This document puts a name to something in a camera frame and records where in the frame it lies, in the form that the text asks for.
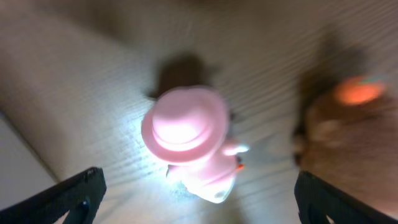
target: wood grain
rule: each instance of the wood grain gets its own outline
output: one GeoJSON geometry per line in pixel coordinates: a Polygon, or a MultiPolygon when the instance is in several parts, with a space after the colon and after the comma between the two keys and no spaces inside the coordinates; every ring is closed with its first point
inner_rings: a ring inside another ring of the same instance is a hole
{"type": "Polygon", "coordinates": [[[319,62],[332,23],[345,45],[369,50],[370,72],[397,75],[397,4],[3,1],[1,108],[60,180],[104,168],[96,223],[299,223],[290,135],[300,74],[319,62]],[[146,93],[184,52],[220,68],[211,84],[236,114],[232,133],[252,146],[222,205],[167,185],[166,165],[141,139],[146,93]]]}

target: orange object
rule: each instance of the orange object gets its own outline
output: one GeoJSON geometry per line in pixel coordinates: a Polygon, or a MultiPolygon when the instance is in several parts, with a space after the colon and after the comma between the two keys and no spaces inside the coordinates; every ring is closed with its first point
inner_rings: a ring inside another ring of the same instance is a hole
{"type": "Polygon", "coordinates": [[[243,164],[239,164],[238,168],[236,170],[243,170],[243,168],[244,168],[244,165],[243,164]]]}
{"type": "Polygon", "coordinates": [[[336,89],[338,101],[347,105],[360,105],[379,97],[385,86],[380,80],[365,77],[350,78],[336,89]]]}

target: brown plush toy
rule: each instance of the brown plush toy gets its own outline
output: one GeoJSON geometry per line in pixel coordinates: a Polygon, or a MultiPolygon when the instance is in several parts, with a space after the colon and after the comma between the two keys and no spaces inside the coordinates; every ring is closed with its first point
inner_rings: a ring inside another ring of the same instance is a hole
{"type": "Polygon", "coordinates": [[[320,96],[296,136],[299,166],[398,218],[398,101],[380,80],[354,77],[320,96]]]}

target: hat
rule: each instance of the hat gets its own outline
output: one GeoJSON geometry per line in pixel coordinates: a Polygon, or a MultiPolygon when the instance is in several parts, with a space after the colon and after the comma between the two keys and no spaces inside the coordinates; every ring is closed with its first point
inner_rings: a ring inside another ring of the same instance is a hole
{"type": "Polygon", "coordinates": [[[224,142],[228,111],[208,88],[174,89],[147,112],[142,138],[153,155],[169,164],[208,159],[224,142]]]}

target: pink figurine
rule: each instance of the pink figurine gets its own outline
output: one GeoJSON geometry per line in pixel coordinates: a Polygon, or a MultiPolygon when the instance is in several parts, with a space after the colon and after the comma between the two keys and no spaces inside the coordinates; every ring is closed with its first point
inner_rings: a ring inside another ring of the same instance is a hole
{"type": "Polygon", "coordinates": [[[213,203],[225,201],[243,165],[236,156],[249,148],[226,140],[229,113],[210,88],[176,88],[160,97],[142,122],[142,138],[167,162],[167,178],[213,203]]]}

